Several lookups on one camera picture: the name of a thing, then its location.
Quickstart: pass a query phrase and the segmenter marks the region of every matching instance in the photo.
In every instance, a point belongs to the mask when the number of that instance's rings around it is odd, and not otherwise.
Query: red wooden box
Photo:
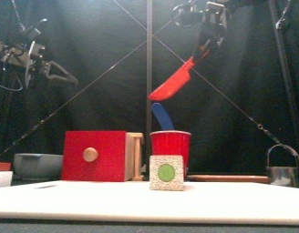
[[[90,161],[86,152],[96,151]],[[125,131],[67,131],[61,180],[126,181],[133,177],[133,137]]]

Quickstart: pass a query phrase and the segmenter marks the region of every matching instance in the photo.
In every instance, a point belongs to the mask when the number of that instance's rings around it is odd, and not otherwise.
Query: wooden block
[[[125,131],[67,131],[61,180],[126,181],[133,177],[133,137]]]
[[[183,191],[181,156],[150,156],[149,189]]]

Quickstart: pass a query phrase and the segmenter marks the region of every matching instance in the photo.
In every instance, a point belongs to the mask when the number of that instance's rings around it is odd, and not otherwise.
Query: table surface
[[[299,226],[299,188],[256,183],[50,181],[0,187],[0,218]]]

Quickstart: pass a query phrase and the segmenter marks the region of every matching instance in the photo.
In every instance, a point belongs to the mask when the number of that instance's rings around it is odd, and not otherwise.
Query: black backdrop
[[[178,93],[161,102],[174,128],[192,133],[191,172],[265,172],[265,151],[273,142],[248,116],[299,152],[292,116],[294,112],[298,131],[299,1],[295,2],[288,13],[289,27],[280,33],[295,106],[287,94],[268,2],[236,10],[220,50],[197,65]],[[67,70],[78,85],[53,86],[34,80],[33,87],[17,92],[0,87],[0,154],[41,119],[55,113],[0,160],[11,161],[13,154],[19,152],[61,154],[66,130],[126,130],[144,133],[145,163],[150,155],[148,132],[158,130],[148,115],[148,88],[154,89],[180,67],[196,40],[199,24],[180,28],[169,21],[172,8],[185,1],[18,0],[15,3],[26,26],[47,19],[35,43],[46,47],[46,60]],[[277,14],[284,3],[276,1]],[[149,48],[148,25],[153,34]],[[0,1],[0,41],[10,45],[19,41],[7,0]],[[15,69],[10,66],[3,74],[0,66],[3,86],[18,86],[11,73]],[[22,81],[22,70],[17,70],[17,75]],[[275,159],[277,164],[291,163],[289,158]]]

